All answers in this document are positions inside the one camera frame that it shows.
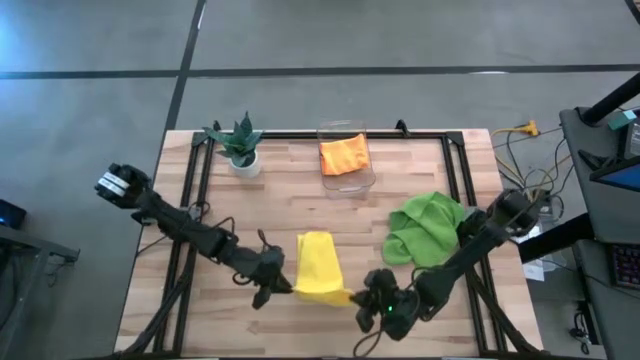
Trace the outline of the black pole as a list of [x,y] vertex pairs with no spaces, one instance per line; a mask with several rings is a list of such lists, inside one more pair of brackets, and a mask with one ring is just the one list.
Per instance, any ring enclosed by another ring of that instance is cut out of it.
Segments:
[[584,124],[595,127],[607,115],[638,94],[640,94],[640,72],[636,73],[595,105],[583,111],[580,114],[580,119]]

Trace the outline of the orange microfiber towel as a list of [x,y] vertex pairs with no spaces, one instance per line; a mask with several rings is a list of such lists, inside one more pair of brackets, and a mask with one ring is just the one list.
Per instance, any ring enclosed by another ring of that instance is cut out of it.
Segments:
[[371,165],[367,140],[362,133],[344,140],[321,142],[319,150],[325,176],[339,176]]

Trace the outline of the dark metal side table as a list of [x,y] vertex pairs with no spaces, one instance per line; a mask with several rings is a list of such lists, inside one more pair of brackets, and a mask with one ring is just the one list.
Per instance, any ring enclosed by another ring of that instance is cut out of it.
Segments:
[[18,280],[15,304],[6,322],[0,327],[0,360],[6,360],[16,333],[25,317],[25,308],[29,304],[32,289],[44,276],[49,257],[58,256],[66,262],[74,263],[79,257],[80,250],[43,240],[6,226],[0,226],[0,244],[20,247],[33,258],[30,268]]

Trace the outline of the laptop with blue screen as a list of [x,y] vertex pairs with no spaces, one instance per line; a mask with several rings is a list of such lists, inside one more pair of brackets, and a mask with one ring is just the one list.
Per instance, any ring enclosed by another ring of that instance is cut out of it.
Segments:
[[640,192],[640,156],[599,169],[590,180],[634,192]]

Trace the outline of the yellow microfiber towel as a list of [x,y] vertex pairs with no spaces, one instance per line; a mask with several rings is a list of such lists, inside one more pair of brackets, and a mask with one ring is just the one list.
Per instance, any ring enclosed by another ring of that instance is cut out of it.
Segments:
[[329,232],[297,235],[297,273],[294,292],[303,300],[333,307],[352,305]]

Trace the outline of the green microfiber towel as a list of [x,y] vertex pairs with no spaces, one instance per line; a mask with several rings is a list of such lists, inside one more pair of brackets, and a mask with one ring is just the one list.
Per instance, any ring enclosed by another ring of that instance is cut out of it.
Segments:
[[440,192],[410,198],[389,214],[384,262],[415,267],[444,263],[458,247],[456,230],[464,218],[465,208]]

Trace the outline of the snake plant in white pot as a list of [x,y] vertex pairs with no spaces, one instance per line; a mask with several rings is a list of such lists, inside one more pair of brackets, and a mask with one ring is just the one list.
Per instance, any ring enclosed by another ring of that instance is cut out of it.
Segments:
[[217,153],[229,160],[237,177],[254,178],[259,175],[261,167],[257,145],[262,141],[263,131],[253,128],[248,111],[240,122],[234,123],[231,133],[223,133],[211,127],[204,127],[203,131],[222,146]]

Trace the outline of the grey desk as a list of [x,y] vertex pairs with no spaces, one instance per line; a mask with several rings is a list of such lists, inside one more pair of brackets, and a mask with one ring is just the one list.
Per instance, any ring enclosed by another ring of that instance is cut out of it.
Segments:
[[618,136],[606,125],[584,124],[575,109],[562,110],[559,118],[595,236],[602,242],[640,244],[640,192],[591,181],[592,170],[578,155],[579,150],[615,155]]

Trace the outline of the white paper sheet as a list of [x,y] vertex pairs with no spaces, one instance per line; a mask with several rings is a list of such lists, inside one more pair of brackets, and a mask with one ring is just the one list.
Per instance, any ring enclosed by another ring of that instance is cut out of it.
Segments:
[[[511,240],[520,245],[526,241],[542,234],[542,225],[536,224],[526,235],[521,237],[512,237]],[[534,280],[538,282],[545,281],[545,274],[553,272],[556,269],[560,269],[567,265],[567,259],[560,253],[552,253],[544,255],[539,259],[532,260],[522,265],[524,275],[528,280]]]

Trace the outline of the clear plastic bin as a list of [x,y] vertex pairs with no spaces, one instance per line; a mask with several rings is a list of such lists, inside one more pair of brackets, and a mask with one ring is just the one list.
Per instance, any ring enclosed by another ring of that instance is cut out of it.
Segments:
[[[355,137],[360,133],[365,136],[368,144],[366,126],[363,121],[341,120],[321,123],[316,131],[318,150],[321,142],[344,140]],[[339,176],[325,176],[321,171],[321,155],[319,150],[321,179],[326,195],[329,198],[365,197],[376,181],[370,150],[369,156],[371,161],[369,168]]]

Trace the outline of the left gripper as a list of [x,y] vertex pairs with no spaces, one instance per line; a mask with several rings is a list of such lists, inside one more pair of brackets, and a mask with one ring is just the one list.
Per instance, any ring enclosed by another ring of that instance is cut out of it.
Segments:
[[261,252],[239,247],[235,252],[233,269],[233,281],[236,285],[247,285],[252,282],[260,288],[253,296],[252,307],[260,309],[271,297],[272,292],[278,294],[291,294],[293,286],[280,271],[261,264]]

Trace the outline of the black table clamp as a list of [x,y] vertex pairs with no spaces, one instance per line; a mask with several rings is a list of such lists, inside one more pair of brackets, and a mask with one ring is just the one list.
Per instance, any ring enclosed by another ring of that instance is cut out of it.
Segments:
[[131,214],[131,218],[142,226],[157,224],[163,213],[157,209],[139,209]]

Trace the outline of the teal box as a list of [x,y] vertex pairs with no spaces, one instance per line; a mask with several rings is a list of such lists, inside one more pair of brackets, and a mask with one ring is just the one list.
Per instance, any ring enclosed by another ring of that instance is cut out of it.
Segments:
[[637,118],[635,110],[618,111],[610,116],[607,125],[610,130],[618,131],[634,122]]

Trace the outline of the black backlit keyboard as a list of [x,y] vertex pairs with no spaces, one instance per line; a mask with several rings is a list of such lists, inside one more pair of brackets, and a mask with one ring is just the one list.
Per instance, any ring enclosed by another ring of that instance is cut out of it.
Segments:
[[640,245],[608,244],[607,253],[613,284],[640,290]]

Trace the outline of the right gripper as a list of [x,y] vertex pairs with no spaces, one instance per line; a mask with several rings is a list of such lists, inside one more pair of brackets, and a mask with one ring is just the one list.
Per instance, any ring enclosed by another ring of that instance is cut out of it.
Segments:
[[407,336],[415,325],[421,308],[421,298],[415,290],[376,289],[373,293],[361,290],[350,295],[349,299],[361,307],[355,319],[363,333],[369,333],[375,323],[376,312],[368,308],[374,302],[380,314],[379,332],[394,341]]

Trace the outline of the blue-lit black device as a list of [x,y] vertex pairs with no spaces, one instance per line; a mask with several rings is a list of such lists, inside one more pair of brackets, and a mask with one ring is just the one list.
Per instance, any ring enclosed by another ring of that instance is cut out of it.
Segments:
[[20,229],[26,215],[27,212],[23,208],[0,199],[0,225],[12,229]]

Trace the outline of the black aluminium rig frame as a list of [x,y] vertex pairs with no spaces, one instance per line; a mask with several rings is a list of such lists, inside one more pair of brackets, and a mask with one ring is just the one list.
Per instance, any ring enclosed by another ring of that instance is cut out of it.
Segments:
[[[260,173],[236,177],[229,161],[197,131],[168,133],[162,145],[155,190],[175,206],[203,201],[208,224],[233,226],[242,245],[280,246],[284,275],[296,276],[297,235],[327,231],[334,239],[345,285],[359,289],[366,274],[382,266],[389,214],[409,198],[431,191],[465,205],[485,207],[502,184],[487,131],[372,131],[368,135],[376,181],[365,197],[329,198],[320,172],[314,131],[286,138],[266,133],[258,147]],[[376,357],[469,356],[478,352],[469,293],[458,282],[447,306],[396,342],[364,342],[353,307],[312,303],[294,294],[275,295],[261,309],[251,305],[255,288],[233,282],[232,271],[143,230],[116,348],[129,347],[160,306],[165,289],[186,265],[194,269],[187,300],[171,311],[151,349],[167,355],[207,358],[348,357],[354,349]]]

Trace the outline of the black metal bar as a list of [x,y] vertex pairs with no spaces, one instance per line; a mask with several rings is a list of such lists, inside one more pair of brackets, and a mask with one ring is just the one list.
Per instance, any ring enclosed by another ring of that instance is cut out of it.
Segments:
[[548,254],[573,246],[579,240],[593,240],[594,231],[588,213],[536,235],[518,245],[522,263],[539,259]]

